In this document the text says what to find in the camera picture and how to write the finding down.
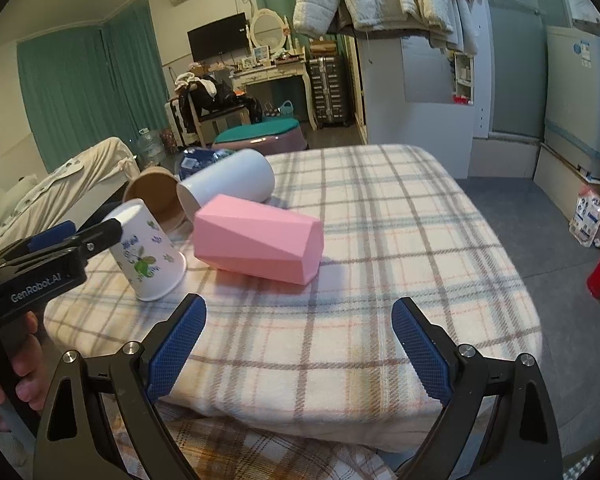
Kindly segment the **person's left hand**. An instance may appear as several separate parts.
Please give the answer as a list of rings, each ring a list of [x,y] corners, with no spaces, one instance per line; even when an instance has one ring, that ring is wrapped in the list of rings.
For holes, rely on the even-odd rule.
[[[14,391],[18,399],[30,410],[41,413],[48,393],[48,373],[43,350],[38,340],[38,317],[32,311],[24,314],[19,322],[26,328],[26,336],[15,351],[9,353],[12,371],[18,377]],[[7,400],[0,381],[0,405]],[[9,432],[9,424],[0,414],[0,432]]]

